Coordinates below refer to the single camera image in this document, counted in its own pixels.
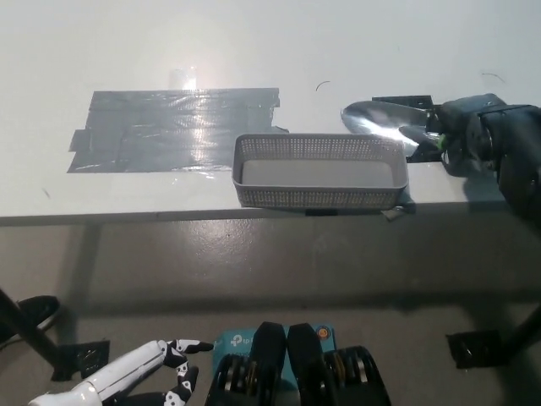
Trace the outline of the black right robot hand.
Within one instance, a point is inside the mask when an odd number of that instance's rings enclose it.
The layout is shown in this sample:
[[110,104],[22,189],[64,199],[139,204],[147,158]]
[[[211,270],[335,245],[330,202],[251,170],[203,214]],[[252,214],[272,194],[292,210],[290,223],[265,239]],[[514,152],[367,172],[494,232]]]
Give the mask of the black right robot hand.
[[474,115],[490,107],[502,107],[507,103],[496,94],[466,96],[434,105],[427,122],[427,129],[441,135],[441,161],[452,176],[467,172],[467,128]]

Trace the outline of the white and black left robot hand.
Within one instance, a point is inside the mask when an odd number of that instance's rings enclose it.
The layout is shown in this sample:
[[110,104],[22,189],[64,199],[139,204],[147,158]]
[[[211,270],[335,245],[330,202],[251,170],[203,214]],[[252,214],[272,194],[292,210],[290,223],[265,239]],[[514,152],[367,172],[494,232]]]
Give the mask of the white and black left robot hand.
[[[187,356],[210,352],[211,343],[193,339],[150,341],[102,367],[66,392],[46,393],[30,405],[185,405],[195,390],[199,369]],[[165,392],[128,393],[166,366],[176,372],[176,386]]]

